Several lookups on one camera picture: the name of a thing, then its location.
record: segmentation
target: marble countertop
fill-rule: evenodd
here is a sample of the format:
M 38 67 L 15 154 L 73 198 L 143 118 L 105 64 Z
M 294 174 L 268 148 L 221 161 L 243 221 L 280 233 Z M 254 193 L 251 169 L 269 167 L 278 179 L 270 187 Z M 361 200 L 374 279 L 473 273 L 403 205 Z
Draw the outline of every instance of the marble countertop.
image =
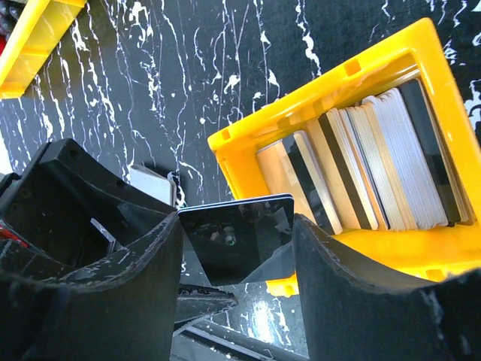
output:
M 168 174 L 179 207 L 232 199 L 209 135 L 421 17 L 481 128 L 479 0 L 91 1 L 26 94 L 0 102 L 0 171 L 71 137 L 126 180 L 134 163 Z M 298 296 L 231 290 L 240 306 L 215 322 L 307 354 Z

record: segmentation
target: yellow plastic bin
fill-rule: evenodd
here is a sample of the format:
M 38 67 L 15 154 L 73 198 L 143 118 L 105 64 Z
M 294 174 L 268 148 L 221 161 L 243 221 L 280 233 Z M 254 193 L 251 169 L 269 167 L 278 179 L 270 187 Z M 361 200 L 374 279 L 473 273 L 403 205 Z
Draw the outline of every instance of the yellow plastic bin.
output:
M 328 109 L 344 108 L 416 74 L 428 93 L 474 213 L 481 216 L 481 153 L 436 29 L 422 19 L 333 68 L 279 101 L 211 135 L 210 149 L 236 199 L 269 194 L 256 151 Z M 335 238 L 399 271 L 441 281 L 481 266 L 479 223 L 428 231 L 352 230 Z M 295 276 L 269 281 L 275 296 L 298 293 Z
M 23 95 L 86 0 L 29 0 L 0 55 L 0 99 Z

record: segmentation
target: black plastic part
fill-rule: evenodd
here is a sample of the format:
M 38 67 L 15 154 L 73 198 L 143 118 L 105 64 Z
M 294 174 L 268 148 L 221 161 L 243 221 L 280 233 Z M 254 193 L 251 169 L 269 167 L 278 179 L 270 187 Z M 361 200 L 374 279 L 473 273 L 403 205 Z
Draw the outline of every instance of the black plastic part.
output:
M 481 271 L 440 284 L 363 256 L 296 215 L 310 359 L 481 359 Z
M 308 361 L 296 353 L 204 320 L 172 340 L 171 360 L 186 359 Z
M 168 359 L 181 252 L 172 214 L 62 278 L 1 271 L 0 359 Z
M 202 317 L 211 317 L 237 305 L 237 298 L 232 293 L 211 287 L 181 284 L 175 310 L 174 335 Z
M 71 139 L 43 145 L 21 177 L 3 178 L 0 224 L 28 245 L 0 242 L 0 359 L 167 359 L 174 327 L 237 304 L 179 286 L 175 209 Z
M 42 146 L 22 177 L 5 180 L 1 190 L 6 228 L 72 267 L 107 256 L 109 241 L 92 219 L 126 246 L 175 211 L 124 183 L 71 139 Z

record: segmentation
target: red component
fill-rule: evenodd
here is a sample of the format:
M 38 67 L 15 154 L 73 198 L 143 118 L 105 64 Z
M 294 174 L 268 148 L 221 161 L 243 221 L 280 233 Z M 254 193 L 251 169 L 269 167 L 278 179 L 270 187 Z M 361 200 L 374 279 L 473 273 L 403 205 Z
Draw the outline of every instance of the red component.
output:
M 10 232 L 8 229 L 0 227 L 0 241 L 1 240 L 12 240 L 18 243 L 20 246 L 27 248 L 29 245 L 18 238 L 15 234 Z
M 0 55 L 3 53 L 3 49 L 5 49 L 5 45 L 7 45 L 7 41 L 3 36 L 0 36 Z

